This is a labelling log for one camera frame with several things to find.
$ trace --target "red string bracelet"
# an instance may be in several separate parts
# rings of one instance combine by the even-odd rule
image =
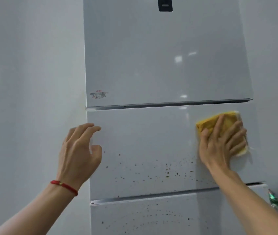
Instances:
[[[67,184],[65,184],[65,183],[62,183],[62,182],[60,182],[60,181],[58,181],[58,180],[50,181],[50,183],[53,184],[53,185],[62,186],[62,187],[64,187],[64,188],[70,190],[72,193],[75,194],[75,196],[78,195],[78,191],[77,191],[77,190],[75,190],[73,187],[71,187],[71,186],[69,186],[69,185],[67,185]]]

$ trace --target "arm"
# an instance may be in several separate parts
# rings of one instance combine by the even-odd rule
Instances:
[[[261,197],[246,186],[237,173],[231,171],[229,162],[246,142],[236,143],[246,133],[242,122],[236,122],[220,135],[224,117],[220,116],[210,136],[207,130],[201,133],[199,153],[220,190],[226,196],[234,213],[247,234],[278,234],[278,213]]]
[[[56,180],[79,190],[89,179],[102,158],[99,145],[92,146],[93,154],[89,152],[90,139],[99,130],[99,126],[87,123],[69,131],[59,155]],[[49,184],[34,201],[0,227],[0,235],[46,234],[74,196],[64,187]]]

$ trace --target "sticker label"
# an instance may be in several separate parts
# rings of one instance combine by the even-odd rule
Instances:
[[[107,91],[96,90],[95,92],[90,93],[90,96],[92,99],[103,99],[107,94]]]

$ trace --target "wall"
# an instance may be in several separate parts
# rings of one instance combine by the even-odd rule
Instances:
[[[240,0],[267,183],[278,192],[278,0]]]
[[[264,161],[278,191],[278,0],[240,0]],[[82,0],[0,0],[0,224],[55,178],[70,127],[85,122]],[[89,194],[50,234],[88,234]]]
[[[82,0],[0,0],[0,225],[55,179],[86,122]],[[85,185],[50,234],[88,234]]]

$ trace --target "refrigerator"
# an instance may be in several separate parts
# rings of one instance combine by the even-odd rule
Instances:
[[[93,143],[103,148],[90,178],[92,235],[243,234],[198,158],[195,129],[239,111],[249,152],[231,168],[267,200],[238,0],[83,8],[87,114],[102,127]]]

